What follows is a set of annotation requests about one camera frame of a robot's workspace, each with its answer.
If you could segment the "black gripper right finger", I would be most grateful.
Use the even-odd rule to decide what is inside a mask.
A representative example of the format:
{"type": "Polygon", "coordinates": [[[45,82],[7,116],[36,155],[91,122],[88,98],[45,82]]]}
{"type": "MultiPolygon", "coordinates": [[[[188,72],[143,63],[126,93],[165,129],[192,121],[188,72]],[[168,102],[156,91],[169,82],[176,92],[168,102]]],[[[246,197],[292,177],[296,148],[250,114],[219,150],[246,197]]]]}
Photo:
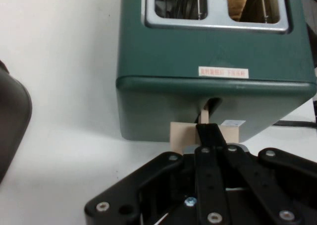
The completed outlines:
{"type": "Polygon", "coordinates": [[[277,148],[257,156],[226,143],[219,127],[210,125],[210,146],[231,192],[234,225],[315,225],[317,223],[317,164],[277,148]]]}

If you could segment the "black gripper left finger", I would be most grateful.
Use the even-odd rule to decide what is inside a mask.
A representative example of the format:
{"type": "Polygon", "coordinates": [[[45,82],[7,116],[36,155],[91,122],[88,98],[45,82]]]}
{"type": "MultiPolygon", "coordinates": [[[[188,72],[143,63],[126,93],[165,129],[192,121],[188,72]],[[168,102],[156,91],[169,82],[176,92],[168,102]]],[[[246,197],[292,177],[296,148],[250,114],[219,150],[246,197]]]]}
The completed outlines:
{"type": "Polygon", "coordinates": [[[226,144],[216,124],[198,124],[192,154],[165,152],[85,205],[89,225],[227,225],[229,208],[217,159],[226,144]]]}

